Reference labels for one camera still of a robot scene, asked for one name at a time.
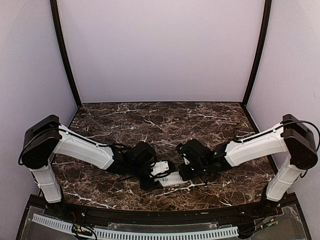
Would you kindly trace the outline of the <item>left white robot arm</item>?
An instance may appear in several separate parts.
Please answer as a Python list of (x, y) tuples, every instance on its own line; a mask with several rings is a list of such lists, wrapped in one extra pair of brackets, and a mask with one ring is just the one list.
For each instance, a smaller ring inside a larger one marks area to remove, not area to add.
[(60, 124), (58, 116), (49, 115), (26, 131), (18, 164), (30, 169), (51, 210), (60, 218), (67, 218), (71, 208), (62, 200), (62, 190), (50, 164), (56, 154), (109, 173), (137, 177), (144, 190), (157, 187), (155, 178), (169, 170), (168, 162), (158, 161), (155, 150), (146, 142), (134, 147), (101, 144), (69, 130)]

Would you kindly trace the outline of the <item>white remote control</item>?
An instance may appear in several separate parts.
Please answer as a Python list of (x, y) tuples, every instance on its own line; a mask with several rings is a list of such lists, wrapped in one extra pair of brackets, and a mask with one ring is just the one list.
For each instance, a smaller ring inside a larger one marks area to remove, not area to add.
[(156, 178), (154, 181), (159, 182), (163, 188), (177, 186), (187, 182), (182, 179), (178, 171), (172, 172), (168, 176)]

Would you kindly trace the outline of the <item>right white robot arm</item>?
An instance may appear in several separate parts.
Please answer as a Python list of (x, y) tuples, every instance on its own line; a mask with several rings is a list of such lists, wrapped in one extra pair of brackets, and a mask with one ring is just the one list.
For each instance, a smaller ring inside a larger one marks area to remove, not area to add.
[(196, 139), (176, 147), (184, 163), (179, 174), (184, 181), (219, 173), (248, 161), (277, 153), (287, 153), (286, 160), (266, 187), (265, 198), (255, 205), (255, 213), (266, 217), (284, 193), (318, 162), (319, 143), (307, 127), (309, 121), (286, 114), (273, 127), (240, 140), (221, 143), (211, 150)]

